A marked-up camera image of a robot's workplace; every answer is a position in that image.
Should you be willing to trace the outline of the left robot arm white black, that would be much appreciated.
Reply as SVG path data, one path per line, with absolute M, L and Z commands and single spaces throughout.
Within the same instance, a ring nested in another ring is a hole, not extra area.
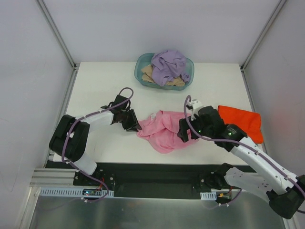
M 88 136 L 115 123 L 122 124 L 126 131 L 138 132 L 142 129 L 135 111 L 131 109 L 130 99 L 122 95 L 117 95 L 113 102 L 85 116 L 64 115 L 49 142 L 49 149 L 61 156 L 63 162 L 71 163 L 84 172 L 84 180 L 95 186 L 100 182 L 101 169 L 86 153 Z

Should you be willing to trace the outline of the pink t shirt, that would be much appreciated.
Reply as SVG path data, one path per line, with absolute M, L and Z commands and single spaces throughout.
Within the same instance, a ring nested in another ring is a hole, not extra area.
M 183 112 L 160 110 L 139 122 L 142 129 L 137 132 L 137 136 L 147 140 L 153 149 L 161 154 L 168 154 L 174 150 L 186 148 L 199 140 L 191 139 L 189 130 L 187 131 L 189 141 L 184 143 L 178 137 L 179 121 L 183 118 Z

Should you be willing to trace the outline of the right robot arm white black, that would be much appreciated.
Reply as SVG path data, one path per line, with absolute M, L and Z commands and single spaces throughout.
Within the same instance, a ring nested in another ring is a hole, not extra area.
M 305 177 L 285 169 L 261 150 L 234 124 L 225 124 L 212 106 L 198 100 L 186 102 L 184 118 L 179 121 L 178 137 L 184 142 L 203 139 L 243 160 L 258 176 L 248 175 L 237 167 L 223 163 L 203 178 L 209 188 L 238 187 L 266 201 L 279 216 L 291 219 L 305 201 Z

